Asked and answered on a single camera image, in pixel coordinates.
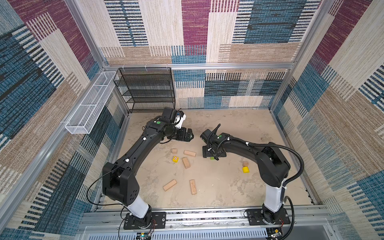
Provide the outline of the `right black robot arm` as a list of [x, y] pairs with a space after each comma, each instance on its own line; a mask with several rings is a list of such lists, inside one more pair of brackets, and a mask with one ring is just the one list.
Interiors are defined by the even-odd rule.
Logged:
[[275, 224], [283, 214], [283, 200], [291, 168], [279, 148], [273, 143], [256, 146], [255, 144], [222, 133], [217, 136], [211, 130], [205, 130], [200, 138], [205, 142], [203, 157], [224, 158], [227, 153], [242, 156], [257, 163], [261, 179], [266, 184], [266, 197], [262, 205], [263, 221]]

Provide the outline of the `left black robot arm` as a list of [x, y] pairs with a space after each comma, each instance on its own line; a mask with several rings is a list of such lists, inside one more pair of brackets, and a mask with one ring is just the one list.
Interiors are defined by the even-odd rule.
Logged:
[[115, 163], [106, 163], [102, 170], [102, 192], [113, 201], [127, 207], [128, 221], [139, 228], [147, 228], [154, 221], [152, 208], [139, 195], [136, 174], [151, 150], [164, 139], [190, 142], [191, 129], [182, 126], [186, 115], [181, 110], [165, 107], [143, 127], [134, 145]]

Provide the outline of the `wood block upper flat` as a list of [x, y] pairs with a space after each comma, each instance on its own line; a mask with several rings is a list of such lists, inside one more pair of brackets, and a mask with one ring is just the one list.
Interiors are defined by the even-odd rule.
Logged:
[[197, 155], [196, 152], [192, 152], [192, 151], [188, 151], [188, 150], [184, 150], [184, 154], [187, 156], [191, 156], [191, 157], [195, 157]]

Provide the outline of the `wood block centre angled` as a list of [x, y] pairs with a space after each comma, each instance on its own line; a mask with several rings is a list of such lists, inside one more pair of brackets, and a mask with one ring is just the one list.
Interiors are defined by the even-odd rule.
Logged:
[[184, 158], [182, 158], [182, 161], [183, 161], [185, 169], [189, 169], [191, 167], [191, 163], [190, 163], [188, 158], [184, 157]]

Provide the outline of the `yellow cylinder block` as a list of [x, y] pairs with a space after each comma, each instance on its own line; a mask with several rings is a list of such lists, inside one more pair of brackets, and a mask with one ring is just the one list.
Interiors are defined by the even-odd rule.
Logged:
[[243, 173], [249, 173], [250, 172], [248, 167], [243, 167], [242, 169], [243, 169]]

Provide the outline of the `wood block lower middle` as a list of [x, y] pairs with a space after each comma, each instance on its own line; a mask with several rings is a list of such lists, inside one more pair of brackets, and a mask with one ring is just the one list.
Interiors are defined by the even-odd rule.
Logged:
[[197, 194], [197, 186], [195, 180], [190, 180], [190, 188], [191, 188], [191, 194], [196, 195]]

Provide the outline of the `wood block lower left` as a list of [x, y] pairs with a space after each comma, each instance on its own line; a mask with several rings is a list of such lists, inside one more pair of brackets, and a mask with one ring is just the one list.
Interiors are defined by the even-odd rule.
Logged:
[[177, 184], [177, 181], [175, 179], [171, 180], [169, 183], [163, 186], [164, 191], [170, 190], [172, 187], [174, 187]]

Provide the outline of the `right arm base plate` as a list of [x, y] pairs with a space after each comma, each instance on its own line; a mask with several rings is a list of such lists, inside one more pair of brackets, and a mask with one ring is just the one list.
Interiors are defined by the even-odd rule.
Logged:
[[276, 213], [264, 208], [247, 209], [244, 217], [248, 219], [250, 226], [261, 225], [289, 225], [291, 220], [284, 207], [281, 207]]

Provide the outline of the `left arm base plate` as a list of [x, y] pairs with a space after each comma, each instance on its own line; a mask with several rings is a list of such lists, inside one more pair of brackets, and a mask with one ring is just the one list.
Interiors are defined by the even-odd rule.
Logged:
[[150, 212], [140, 219], [134, 216], [132, 213], [126, 215], [124, 222], [124, 230], [149, 230], [151, 228], [164, 229], [166, 227], [166, 212]]

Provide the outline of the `aluminium mounting rail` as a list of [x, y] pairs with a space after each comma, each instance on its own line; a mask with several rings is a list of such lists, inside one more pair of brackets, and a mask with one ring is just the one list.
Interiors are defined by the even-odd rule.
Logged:
[[264, 240], [282, 233], [286, 240], [340, 240], [341, 233], [325, 206], [285, 207], [274, 225], [256, 219], [260, 207], [154, 209], [154, 224], [128, 227], [125, 211], [85, 213], [77, 240]]

